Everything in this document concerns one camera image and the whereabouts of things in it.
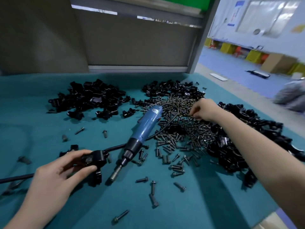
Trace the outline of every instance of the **teal work mat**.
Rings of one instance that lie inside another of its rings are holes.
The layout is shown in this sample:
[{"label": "teal work mat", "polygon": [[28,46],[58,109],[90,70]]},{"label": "teal work mat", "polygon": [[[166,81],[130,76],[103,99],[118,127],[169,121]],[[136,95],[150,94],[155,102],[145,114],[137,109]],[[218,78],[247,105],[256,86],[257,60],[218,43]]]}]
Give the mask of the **teal work mat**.
[{"label": "teal work mat", "polygon": [[[84,112],[85,117],[81,121],[70,119],[66,112],[46,114],[51,107],[48,99],[56,98],[58,92],[67,93],[70,82],[84,83],[97,78],[107,84],[118,85],[136,100],[147,99],[141,88],[153,80],[197,81],[201,90],[202,87],[207,88],[206,97],[216,103],[244,104],[247,109],[252,108],[199,74],[33,74],[0,77],[0,178],[33,173],[39,166],[56,159],[60,151],[67,151],[71,144],[78,144],[80,149],[98,150],[127,142],[142,115],[136,112],[134,116],[123,119],[122,111],[133,107],[129,103],[120,106],[120,115],[108,121],[92,120],[99,109]],[[260,111],[257,113],[270,119]],[[81,127],[85,130],[74,135]],[[108,131],[108,138],[104,138],[103,130]],[[63,134],[69,138],[68,142],[62,142]],[[303,139],[298,135],[288,129],[283,134],[293,138],[295,146],[305,148]],[[111,152],[113,162],[102,168],[103,183],[97,187],[90,187],[86,182],[78,186],[47,228],[243,229],[253,227],[277,209],[260,183],[252,189],[243,190],[239,174],[228,175],[221,167],[209,162],[210,156],[199,160],[200,167],[185,166],[184,175],[171,178],[168,165],[162,165],[162,161],[155,157],[155,142],[147,142],[150,148],[145,152],[149,155],[141,167],[129,163],[117,180],[106,186],[105,180],[121,155],[121,150]],[[17,163],[19,156],[27,156],[33,163]],[[149,182],[135,183],[136,179],[145,176],[148,176]],[[160,206],[156,209],[152,209],[149,198],[152,180],[157,182],[155,197]],[[173,185],[175,181],[186,186],[187,190],[180,192]],[[30,179],[24,182],[10,196],[0,196],[0,227],[4,227],[17,212],[30,182]],[[0,191],[7,186],[0,185]],[[113,226],[113,217],[127,209],[130,213]]]}]

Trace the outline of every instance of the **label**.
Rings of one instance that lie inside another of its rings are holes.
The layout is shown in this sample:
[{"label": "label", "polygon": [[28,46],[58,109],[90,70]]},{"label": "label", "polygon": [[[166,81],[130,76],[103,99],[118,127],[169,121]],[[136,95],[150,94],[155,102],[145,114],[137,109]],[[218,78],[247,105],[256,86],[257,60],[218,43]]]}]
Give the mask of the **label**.
[{"label": "label", "polygon": [[156,114],[158,114],[158,112],[159,112],[159,110],[158,110],[158,109],[155,109],[155,108],[153,108],[152,111],[153,111],[154,113],[156,113]]}]

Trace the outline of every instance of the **white wall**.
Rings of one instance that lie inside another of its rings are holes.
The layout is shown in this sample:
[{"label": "white wall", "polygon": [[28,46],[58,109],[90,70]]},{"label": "white wall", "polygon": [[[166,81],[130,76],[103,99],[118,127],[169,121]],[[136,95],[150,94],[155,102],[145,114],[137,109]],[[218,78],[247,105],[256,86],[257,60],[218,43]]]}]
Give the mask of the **white wall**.
[{"label": "white wall", "polygon": [[213,25],[209,34],[210,38],[228,41],[243,46],[264,46],[264,51],[282,53],[305,60],[305,31],[302,33],[292,33],[291,30],[300,24],[305,24],[305,0],[302,0],[294,15],[282,31],[278,38],[269,38],[261,34],[243,34],[236,32],[240,20],[242,19],[250,0],[240,9],[240,14],[236,20],[237,24],[228,26],[228,19],[231,18],[234,7],[240,0],[221,0],[217,9]]}]

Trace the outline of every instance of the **blue electric screwdriver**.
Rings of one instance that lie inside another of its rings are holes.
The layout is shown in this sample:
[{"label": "blue electric screwdriver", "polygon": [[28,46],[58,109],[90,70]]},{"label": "blue electric screwdriver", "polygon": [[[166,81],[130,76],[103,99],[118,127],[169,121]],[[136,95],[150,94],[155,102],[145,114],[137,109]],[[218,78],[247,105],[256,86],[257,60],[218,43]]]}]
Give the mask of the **blue electric screwdriver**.
[{"label": "blue electric screwdriver", "polygon": [[134,132],[134,134],[132,134],[125,146],[121,163],[111,175],[110,181],[114,181],[122,167],[126,166],[127,163],[130,162],[134,158],[134,156],[140,151],[143,143],[146,141],[152,129],[154,128],[158,120],[161,118],[162,112],[162,106],[152,106],[139,120],[139,125],[136,131]]}]

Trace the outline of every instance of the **gray partition panel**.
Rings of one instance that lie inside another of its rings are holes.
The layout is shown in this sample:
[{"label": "gray partition panel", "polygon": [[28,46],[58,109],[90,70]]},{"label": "gray partition panel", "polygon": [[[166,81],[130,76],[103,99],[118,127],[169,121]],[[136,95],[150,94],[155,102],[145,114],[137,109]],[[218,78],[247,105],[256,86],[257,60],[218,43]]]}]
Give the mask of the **gray partition panel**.
[{"label": "gray partition panel", "polygon": [[199,29],[74,9],[89,65],[187,66]]},{"label": "gray partition panel", "polygon": [[0,27],[6,73],[88,72],[70,0],[0,0]]}]

